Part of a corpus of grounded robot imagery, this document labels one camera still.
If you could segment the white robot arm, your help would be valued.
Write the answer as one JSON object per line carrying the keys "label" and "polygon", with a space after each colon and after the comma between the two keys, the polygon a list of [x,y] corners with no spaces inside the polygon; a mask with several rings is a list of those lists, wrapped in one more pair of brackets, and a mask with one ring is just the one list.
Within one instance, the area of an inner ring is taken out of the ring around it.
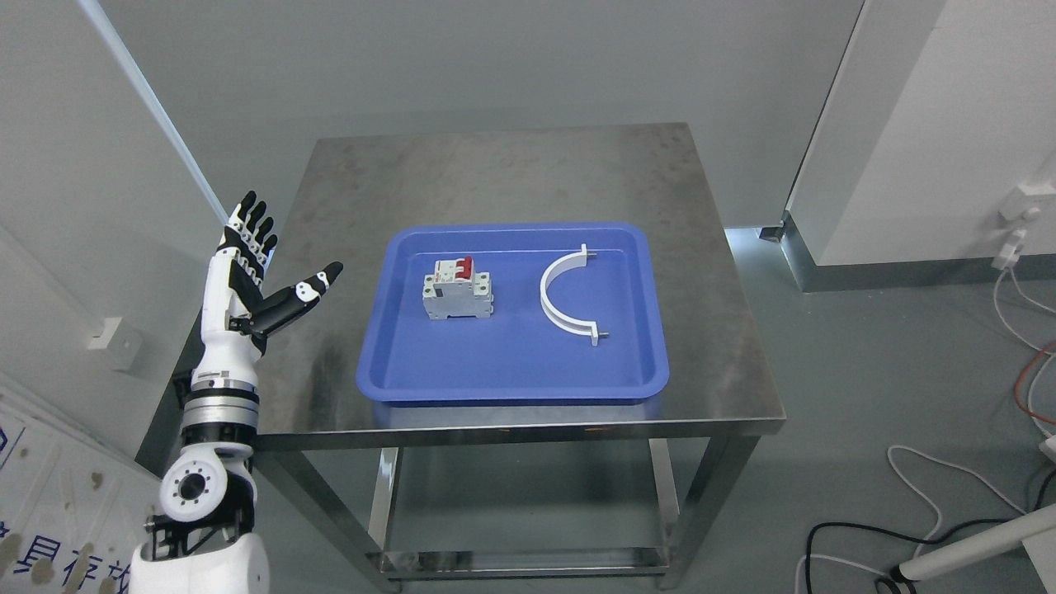
{"label": "white robot arm", "polygon": [[180,454],[161,480],[161,512],[148,517],[148,542],[132,553],[131,593],[269,592],[250,467],[259,403],[247,380],[192,385],[181,407]]}

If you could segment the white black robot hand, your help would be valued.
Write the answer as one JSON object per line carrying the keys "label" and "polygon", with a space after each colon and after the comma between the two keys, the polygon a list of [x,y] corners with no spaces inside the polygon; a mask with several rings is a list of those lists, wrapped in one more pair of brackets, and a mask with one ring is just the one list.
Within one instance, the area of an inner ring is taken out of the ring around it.
{"label": "white black robot hand", "polygon": [[262,293],[266,268],[278,244],[267,203],[249,191],[223,227],[209,260],[201,301],[200,339],[204,347],[191,376],[193,389],[234,388],[252,392],[256,364],[269,336],[318,305],[344,266],[328,266],[271,296]]}

